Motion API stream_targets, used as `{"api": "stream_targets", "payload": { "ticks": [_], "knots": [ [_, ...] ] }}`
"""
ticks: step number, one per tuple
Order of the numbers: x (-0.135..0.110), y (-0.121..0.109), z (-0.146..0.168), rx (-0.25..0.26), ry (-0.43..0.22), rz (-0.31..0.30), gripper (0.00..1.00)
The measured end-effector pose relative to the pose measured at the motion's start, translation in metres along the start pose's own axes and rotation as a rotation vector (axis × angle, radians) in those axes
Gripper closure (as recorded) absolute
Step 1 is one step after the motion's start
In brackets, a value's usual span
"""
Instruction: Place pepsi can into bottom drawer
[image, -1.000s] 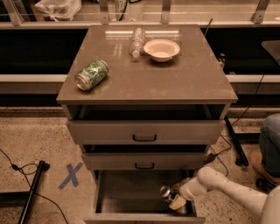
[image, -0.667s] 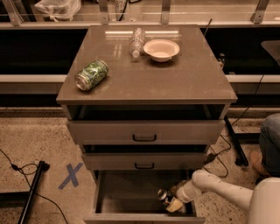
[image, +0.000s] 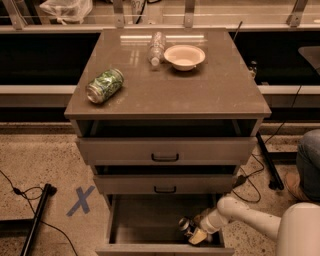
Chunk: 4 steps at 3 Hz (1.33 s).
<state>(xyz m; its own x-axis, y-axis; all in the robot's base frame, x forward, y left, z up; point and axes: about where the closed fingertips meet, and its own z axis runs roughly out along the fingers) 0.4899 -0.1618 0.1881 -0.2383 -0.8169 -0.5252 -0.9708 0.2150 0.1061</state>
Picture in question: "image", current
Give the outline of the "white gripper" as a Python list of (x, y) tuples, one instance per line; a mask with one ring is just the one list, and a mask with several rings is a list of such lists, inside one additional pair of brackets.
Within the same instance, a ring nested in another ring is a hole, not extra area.
[(223, 220), (217, 209), (206, 209), (201, 214), (197, 214), (193, 221), (199, 228), (190, 233), (188, 242), (197, 245), (207, 237), (218, 232), (223, 226)]

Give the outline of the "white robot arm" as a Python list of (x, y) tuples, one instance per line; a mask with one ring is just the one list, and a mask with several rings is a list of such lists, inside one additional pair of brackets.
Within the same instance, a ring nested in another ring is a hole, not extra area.
[(276, 256), (320, 256), (320, 205), (290, 206), (281, 217), (251, 209), (233, 197), (219, 199), (214, 208), (198, 215), (189, 242), (204, 241), (231, 220), (240, 221), (276, 242)]

